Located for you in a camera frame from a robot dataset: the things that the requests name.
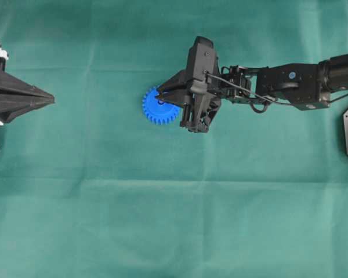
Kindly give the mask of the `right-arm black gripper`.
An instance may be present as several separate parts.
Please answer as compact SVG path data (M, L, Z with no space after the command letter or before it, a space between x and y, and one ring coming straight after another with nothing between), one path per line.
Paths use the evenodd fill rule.
M251 81L254 76L254 68L239 65L204 70L200 79L192 78L183 69L159 85L157 99L183 108L181 127L193 133L206 133L222 100L255 109Z

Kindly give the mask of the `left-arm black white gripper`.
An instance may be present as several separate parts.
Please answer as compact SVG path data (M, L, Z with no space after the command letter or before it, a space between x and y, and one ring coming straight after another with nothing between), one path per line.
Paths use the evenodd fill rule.
M19 94L0 94L0 126L23 114L55 103L53 95L4 72L8 59L8 53L1 48L0 43L0 92Z

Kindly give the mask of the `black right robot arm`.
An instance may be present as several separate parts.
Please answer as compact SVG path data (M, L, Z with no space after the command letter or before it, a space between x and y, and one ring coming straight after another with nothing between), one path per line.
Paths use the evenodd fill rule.
M202 69L197 77L184 69L159 86L156 98L182 108L181 127L206 133L222 100L246 104L258 114L271 104L305 111L328 108L331 94L343 90L348 90L348 54L317 64Z

